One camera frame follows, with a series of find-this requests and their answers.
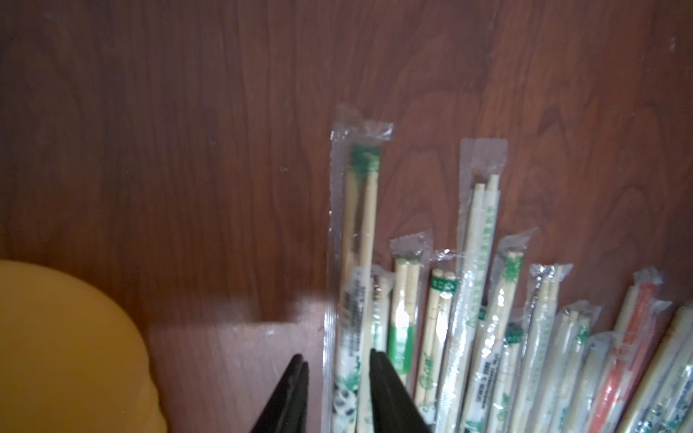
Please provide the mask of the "red bamboo print chopsticks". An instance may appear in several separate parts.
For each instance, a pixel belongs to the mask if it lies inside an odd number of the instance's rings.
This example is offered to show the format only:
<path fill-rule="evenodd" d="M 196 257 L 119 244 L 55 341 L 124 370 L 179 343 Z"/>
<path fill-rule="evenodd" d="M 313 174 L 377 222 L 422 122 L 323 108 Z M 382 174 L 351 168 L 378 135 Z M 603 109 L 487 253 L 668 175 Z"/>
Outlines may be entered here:
<path fill-rule="evenodd" d="M 617 432 L 652 432 L 692 346 L 692 304 L 678 308 L 645 370 Z"/>

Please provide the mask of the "white sleeve chopsticks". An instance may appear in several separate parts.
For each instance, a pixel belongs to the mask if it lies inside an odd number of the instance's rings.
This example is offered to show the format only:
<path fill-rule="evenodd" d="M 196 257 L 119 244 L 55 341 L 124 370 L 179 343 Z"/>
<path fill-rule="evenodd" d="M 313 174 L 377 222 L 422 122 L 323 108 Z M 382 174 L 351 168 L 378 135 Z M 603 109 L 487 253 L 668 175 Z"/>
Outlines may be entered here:
<path fill-rule="evenodd" d="M 534 235 L 533 228 L 503 237 L 488 279 L 485 315 L 474 346 L 474 358 L 463 402 L 462 432 L 484 432 L 490 399 L 500 363 L 505 332 L 517 291 L 525 251 Z"/>

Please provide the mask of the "green tip chopsticks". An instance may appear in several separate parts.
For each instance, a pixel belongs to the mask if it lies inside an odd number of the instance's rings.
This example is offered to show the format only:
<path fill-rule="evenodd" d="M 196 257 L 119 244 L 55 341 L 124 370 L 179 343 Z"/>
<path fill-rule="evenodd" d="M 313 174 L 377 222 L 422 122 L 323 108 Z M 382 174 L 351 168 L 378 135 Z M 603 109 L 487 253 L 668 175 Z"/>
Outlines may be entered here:
<path fill-rule="evenodd" d="M 530 431 L 563 431 L 584 351 L 601 310 L 600 306 L 581 299 L 557 314 L 532 409 Z"/>

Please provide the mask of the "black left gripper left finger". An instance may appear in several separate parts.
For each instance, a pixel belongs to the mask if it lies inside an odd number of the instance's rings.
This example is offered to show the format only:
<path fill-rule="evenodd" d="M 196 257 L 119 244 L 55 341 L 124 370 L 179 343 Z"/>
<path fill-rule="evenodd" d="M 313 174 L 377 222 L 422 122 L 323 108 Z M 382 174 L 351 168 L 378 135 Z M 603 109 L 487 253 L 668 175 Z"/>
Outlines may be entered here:
<path fill-rule="evenodd" d="M 301 354 L 290 360 L 252 433 L 305 433 L 309 400 L 309 363 Z"/>

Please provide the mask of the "green panda chopsticks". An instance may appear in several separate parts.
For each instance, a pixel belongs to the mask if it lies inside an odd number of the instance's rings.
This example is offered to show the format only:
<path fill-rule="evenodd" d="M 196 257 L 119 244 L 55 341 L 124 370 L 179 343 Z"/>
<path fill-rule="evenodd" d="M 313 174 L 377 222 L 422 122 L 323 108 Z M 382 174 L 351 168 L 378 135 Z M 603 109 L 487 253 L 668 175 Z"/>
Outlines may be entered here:
<path fill-rule="evenodd" d="M 328 295 L 323 351 L 324 432 L 355 432 L 367 403 L 371 283 L 383 145 L 393 124 L 336 109 L 330 141 Z"/>

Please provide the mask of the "red striped chopsticks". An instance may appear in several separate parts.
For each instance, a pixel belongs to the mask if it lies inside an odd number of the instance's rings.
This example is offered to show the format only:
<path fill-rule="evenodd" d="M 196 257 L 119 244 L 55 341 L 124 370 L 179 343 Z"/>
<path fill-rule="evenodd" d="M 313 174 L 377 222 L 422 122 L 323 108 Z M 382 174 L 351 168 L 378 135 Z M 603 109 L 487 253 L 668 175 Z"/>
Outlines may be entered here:
<path fill-rule="evenodd" d="M 588 416 L 589 432 L 615 431 L 653 341 L 658 316 L 671 305 L 659 299 L 662 286 L 662 273 L 654 267 L 633 275 Z"/>

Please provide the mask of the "long plain chopsticks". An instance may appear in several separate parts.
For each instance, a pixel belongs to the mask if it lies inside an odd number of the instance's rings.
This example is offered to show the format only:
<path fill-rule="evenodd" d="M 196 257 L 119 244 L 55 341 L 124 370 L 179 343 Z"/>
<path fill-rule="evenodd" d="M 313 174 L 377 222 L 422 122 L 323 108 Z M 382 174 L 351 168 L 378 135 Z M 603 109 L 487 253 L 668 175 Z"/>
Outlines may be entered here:
<path fill-rule="evenodd" d="M 508 142 L 466 138 L 460 143 L 458 177 L 458 288 L 450 310 L 449 331 L 438 392 L 437 432 L 456 432 L 472 358 L 481 301 L 493 250 L 500 201 L 500 178 Z"/>

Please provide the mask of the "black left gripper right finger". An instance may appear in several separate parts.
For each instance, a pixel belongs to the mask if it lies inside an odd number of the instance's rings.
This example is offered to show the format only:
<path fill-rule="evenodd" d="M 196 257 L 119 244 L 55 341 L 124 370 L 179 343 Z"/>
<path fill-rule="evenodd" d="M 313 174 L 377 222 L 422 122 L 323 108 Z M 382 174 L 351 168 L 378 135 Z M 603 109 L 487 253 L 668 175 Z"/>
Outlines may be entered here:
<path fill-rule="evenodd" d="M 369 380 L 375 433 L 429 432 L 389 358 L 375 349 L 369 356 Z"/>

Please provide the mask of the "green label chopsticks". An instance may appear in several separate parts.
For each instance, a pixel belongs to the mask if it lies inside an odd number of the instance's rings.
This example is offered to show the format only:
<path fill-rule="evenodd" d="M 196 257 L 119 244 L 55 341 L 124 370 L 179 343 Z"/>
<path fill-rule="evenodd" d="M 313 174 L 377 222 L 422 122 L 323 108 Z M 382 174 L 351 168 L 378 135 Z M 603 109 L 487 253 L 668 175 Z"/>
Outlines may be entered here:
<path fill-rule="evenodd" d="M 395 285 L 391 295 L 387 356 L 405 389 L 413 391 L 415 349 L 420 309 L 425 301 L 425 277 L 433 250 L 431 229 L 401 236 L 390 242 Z"/>

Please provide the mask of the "yellow plastic storage box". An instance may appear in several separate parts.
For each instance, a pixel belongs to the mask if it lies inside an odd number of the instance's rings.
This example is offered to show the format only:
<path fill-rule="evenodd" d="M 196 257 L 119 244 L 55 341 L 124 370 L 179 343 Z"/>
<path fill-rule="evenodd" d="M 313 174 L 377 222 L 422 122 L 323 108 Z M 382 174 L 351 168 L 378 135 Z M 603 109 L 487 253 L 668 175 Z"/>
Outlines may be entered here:
<path fill-rule="evenodd" d="M 165 432 L 150 358 L 115 301 L 73 276 L 1 263 L 3 432 Z"/>

